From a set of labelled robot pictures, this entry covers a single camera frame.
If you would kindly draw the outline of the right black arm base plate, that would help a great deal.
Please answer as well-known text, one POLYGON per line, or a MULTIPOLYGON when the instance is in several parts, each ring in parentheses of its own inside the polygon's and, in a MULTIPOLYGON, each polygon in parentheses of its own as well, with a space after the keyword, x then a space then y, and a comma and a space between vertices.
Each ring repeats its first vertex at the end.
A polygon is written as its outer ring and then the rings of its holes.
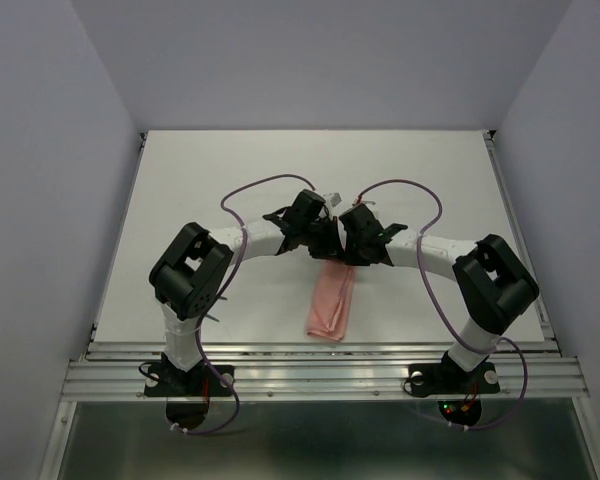
POLYGON ((495 366, 490 362, 483 362, 471 372, 443 363, 410 364, 402 388, 416 398, 500 392, 499 378, 495 366))

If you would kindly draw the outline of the pink satin napkin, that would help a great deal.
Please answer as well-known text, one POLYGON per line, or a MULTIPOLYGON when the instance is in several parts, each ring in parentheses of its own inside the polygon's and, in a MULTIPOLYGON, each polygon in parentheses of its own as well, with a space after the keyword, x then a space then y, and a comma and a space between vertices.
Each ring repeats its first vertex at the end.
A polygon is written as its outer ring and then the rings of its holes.
POLYGON ((356 268, 326 261, 317 278, 306 322, 306 334, 331 342, 346 335, 356 268))

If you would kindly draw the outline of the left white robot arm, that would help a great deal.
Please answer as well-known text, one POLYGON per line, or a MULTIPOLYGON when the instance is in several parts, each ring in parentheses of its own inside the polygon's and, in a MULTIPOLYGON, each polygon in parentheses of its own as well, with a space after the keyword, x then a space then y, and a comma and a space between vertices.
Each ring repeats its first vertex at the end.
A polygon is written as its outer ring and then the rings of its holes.
POLYGON ((195 392, 202 382, 200 347, 195 335, 214 305, 229 267, 240 260, 273 257, 305 247, 314 259, 344 255, 333 210, 338 193, 302 190, 290 206, 244 226, 207 230, 195 222, 176 235, 150 272, 149 283, 165 321, 168 382, 179 393, 195 392))

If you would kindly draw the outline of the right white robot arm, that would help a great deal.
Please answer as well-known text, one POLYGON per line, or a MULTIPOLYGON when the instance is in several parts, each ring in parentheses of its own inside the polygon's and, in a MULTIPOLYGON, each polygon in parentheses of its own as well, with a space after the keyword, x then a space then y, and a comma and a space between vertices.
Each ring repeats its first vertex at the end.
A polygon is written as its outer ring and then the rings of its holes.
POLYGON ((383 227, 364 204, 346 210, 339 220, 347 263, 416 268, 430 297, 434 296, 430 274, 458 286, 468 320, 453 334, 454 343, 440 366, 441 381, 452 390, 462 390, 475 380, 476 368, 539 296, 532 275, 498 235, 478 241, 450 240, 403 224, 383 227))

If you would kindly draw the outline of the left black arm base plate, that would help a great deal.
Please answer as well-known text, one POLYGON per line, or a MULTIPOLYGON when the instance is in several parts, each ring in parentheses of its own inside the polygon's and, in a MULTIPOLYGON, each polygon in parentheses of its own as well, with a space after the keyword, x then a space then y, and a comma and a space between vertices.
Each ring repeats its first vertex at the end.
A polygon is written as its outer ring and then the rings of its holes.
POLYGON ((204 364, 183 372, 165 363, 144 362, 138 367, 144 377, 144 395, 149 398, 228 398, 232 394, 204 364))

